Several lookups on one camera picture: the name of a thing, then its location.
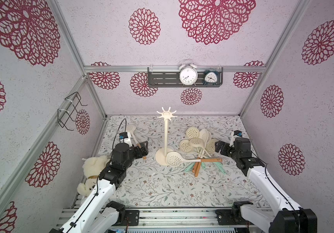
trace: floral tablecloth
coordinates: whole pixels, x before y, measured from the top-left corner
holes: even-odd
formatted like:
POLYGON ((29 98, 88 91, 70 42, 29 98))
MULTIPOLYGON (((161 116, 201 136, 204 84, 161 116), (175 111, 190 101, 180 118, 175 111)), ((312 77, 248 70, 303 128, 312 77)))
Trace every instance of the floral tablecloth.
MULTIPOLYGON (((128 207, 230 207, 234 201, 241 200, 250 200, 258 207, 268 207, 263 195, 236 167, 235 162, 218 153, 214 156, 223 159, 226 174, 219 172, 212 163, 206 163, 206 170, 201 168, 198 177, 194 177, 191 171, 184 172, 189 163, 179 167, 159 165, 155 161, 155 153, 163 147, 164 122, 157 116, 112 116, 99 156, 110 154, 115 133, 124 118, 127 124, 137 126, 135 135, 139 142, 149 142, 149 154, 146 160, 133 162, 127 170, 127 177, 110 200, 128 207)), ((120 132, 124 131, 124 125, 123 122, 120 132)), ((168 146, 186 159, 193 159, 194 155, 180 151, 179 143, 185 139, 185 131, 191 126, 206 128, 212 133, 212 138, 226 142, 229 142, 233 130, 241 130, 247 137, 240 118, 236 116, 178 116, 169 122, 168 146)))

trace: wall shelf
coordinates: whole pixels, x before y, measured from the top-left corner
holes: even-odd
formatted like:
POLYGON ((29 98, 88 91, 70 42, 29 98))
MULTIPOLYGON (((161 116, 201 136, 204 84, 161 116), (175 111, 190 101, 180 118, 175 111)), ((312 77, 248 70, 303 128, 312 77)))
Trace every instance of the wall shelf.
POLYGON ((195 85, 183 85, 180 82, 180 72, 151 72, 148 68, 148 85, 149 87, 220 87, 223 84, 223 72, 221 69, 217 72, 219 83, 216 85, 203 85, 204 72, 198 72, 198 79, 195 85))

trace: teddy bear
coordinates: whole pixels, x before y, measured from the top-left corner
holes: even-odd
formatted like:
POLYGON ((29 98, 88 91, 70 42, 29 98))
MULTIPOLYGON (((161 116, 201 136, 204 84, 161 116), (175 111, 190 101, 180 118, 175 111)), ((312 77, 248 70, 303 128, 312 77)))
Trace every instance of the teddy bear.
POLYGON ((99 156, 88 159, 83 158, 82 160, 85 161, 83 164, 83 170, 87 180, 85 181, 85 184, 80 183, 77 186, 77 192, 80 195, 89 196, 97 183, 98 175, 102 170, 104 170, 109 159, 107 156, 99 156))

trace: black wire holder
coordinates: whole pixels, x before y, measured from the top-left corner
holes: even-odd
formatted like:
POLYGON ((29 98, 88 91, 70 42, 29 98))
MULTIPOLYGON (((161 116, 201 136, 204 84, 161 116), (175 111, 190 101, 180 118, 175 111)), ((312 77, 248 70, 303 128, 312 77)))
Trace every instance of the black wire holder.
POLYGON ((76 111, 76 113, 78 113, 78 111, 77 111, 77 109, 76 109, 76 107, 78 106, 78 104, 80 104, 81 106, 88 106, 88 105, 82 105, 82 104, 81 104, 81 96, 80 96, 79 92, 77 92, 77 91, 74 92, 74 93, 72 93, 71 95, 67 96, 67 97, 65 98, 65 100, 70 101, 70 105, 67 107, 67 109, 57 109, 57 122, 58 122, 59 126, 61 126, 62 128, 65 127, 67 130, 73 131, 73 129, 68 129, 68 128, 66 127, 66 123, 67 123, 67 121, 68 121, 69 119, 71 119, 73 122, 76 122, 74 119, 71 118, 71 115, 72 115, 72 113, 74 112, 74 110, 76 111), (73 102, 74 102, 75 98, 78 100, 78 102, 74 105, 73 102), (70 108, 70 106, 73 106, 73 107, 74 107, 74 109, 71 111, 71 113, 68 111, 68 109, 70 108), (63 118, 66 114, 68 115, 68 118, 67 118, 66 121, 63 123, 62 118, 63 118))

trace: wire rack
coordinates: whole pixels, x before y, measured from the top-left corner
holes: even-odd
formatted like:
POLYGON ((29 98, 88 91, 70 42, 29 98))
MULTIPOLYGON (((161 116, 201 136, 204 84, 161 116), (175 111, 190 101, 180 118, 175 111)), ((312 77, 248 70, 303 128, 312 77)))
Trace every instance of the wire rack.
POLYGON ((70 105, 67 107, 67 109, 57 109, 57 122, 58 122, 58 124, 59 124, 62 128, 64 127, 64 128, 66 128, 67 130, 73 131, 73 129, 68 129, 68 128, 67 128, 67 126, 66 126, 67 121, 68 121, 69 119, 71 119, 71 121, 76 122, 76 121, 75 121, 74 119, 72 119, 72 117, 71 117, 72 113, 74 112, 74 110, 76 111, 76 113, 78 113, 76 107, 77 107, 79 104, 80 104, 81 106, 87 106, 87 105, 82 105, 82 103, 81 103, 81 96, 80 96, 79 92, 77 92, 77 91, 74 92, 74 93, 72 93, 71 95, 67 96, 67 97, 65 98, 65 100, 70 101, 70 105), (70 112, 70 111, 69 111, 69 108, 70 108, 71 106, 73 106, 74 109, 70 112), (62 118, 63 118, 66 114, 68 115, 68 117, 67 117, 66 121, 63 122, 63 121, 62 121, 62 118))

